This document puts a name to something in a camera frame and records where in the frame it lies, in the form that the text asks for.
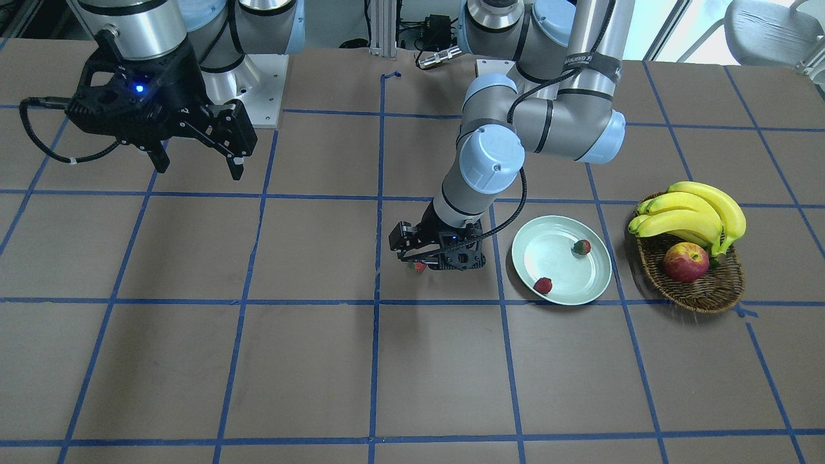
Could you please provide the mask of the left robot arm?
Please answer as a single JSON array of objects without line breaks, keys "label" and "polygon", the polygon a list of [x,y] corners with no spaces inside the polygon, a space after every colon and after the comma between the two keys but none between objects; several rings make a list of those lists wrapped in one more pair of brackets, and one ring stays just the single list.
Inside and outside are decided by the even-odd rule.
[{"label": "left robot arm", "polygon": [[475,77],[465,92],[456,156],[413,226],[400,222],[389,247],[433,270],[485,264],[487,208],[516,179],[528,153],[604,164],[625,137],[613,108],[633,1],[465,1],[458,44],[471,55],[512,62]]}]

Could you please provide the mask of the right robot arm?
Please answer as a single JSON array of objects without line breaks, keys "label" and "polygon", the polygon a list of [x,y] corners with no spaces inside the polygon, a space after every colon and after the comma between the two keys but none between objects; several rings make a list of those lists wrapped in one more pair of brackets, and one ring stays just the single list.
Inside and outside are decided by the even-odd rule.
[{"label": "right robot arm", "polygon": [[77,1],[97,49],[65,114],[88,134],[146,153],[164,173],[170,138],[219,153],[238,181],[257,144],[253,83],[221,92],[251,55],[292,55],[306,43],[303,1]]}]

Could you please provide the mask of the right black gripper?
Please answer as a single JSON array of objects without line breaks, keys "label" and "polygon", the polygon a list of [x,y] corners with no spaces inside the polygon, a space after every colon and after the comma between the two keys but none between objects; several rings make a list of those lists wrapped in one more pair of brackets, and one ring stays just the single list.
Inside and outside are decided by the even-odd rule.
[{"label": "right black gripper", "polygon": [[253,155],[257,133],[244,102],[210,102],[188,36],[157,58],[131,61],[111,30],[95,35],[65,114],[88,134],[114,136],[145,152],[157,173],[170,165],[168,139],[189,138],[219,152],[238,181]]}]

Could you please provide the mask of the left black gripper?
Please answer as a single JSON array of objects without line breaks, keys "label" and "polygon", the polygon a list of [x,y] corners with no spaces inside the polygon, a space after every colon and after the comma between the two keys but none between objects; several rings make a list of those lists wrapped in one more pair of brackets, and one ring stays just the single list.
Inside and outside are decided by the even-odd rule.
[{"label": "left black gripper", "polygon": [[[466,271],[483,268],[487,262],[478,241],[482,232],[480,221],[462,228],[448,226],[437,218],[423,220],[417,226],[402,221],[390,232],[389,246],[403,262],[421,262],[437,271]],[[425,256],[405,256],[425,246],[436,246],[441,253],[425,251]]]}]

